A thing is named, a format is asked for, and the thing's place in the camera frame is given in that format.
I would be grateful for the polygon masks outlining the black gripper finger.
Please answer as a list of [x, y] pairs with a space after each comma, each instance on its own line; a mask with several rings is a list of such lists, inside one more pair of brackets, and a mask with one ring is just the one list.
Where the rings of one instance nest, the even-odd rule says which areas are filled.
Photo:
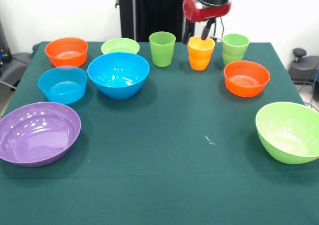
[[188, 44], [191, 37], [194, 36], [194, 23], [190, 22], [188, 19], [185, 21], [185, 31], [182, 39], [183, 44]]
[[209, 19], [207, 21], [207, 24], [204, 27], [202, 35], [201, 35], [201, 39], [202, 40], [206, 40], [208, 38], [210, 30], [211, 30], [211, 27], [212, 27], [213, 24], [215, 24], [215, 19]]

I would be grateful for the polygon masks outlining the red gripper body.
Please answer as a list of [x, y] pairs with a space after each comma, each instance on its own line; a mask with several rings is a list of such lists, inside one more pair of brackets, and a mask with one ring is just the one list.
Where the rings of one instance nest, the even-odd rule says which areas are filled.
[[190, 22], [203, 22], [211, 18], [218, 18], [227, 15], [231, 9], [231, 2], [221, 6], [208, 6], [198, 0], [184, 0], [184, 16]]

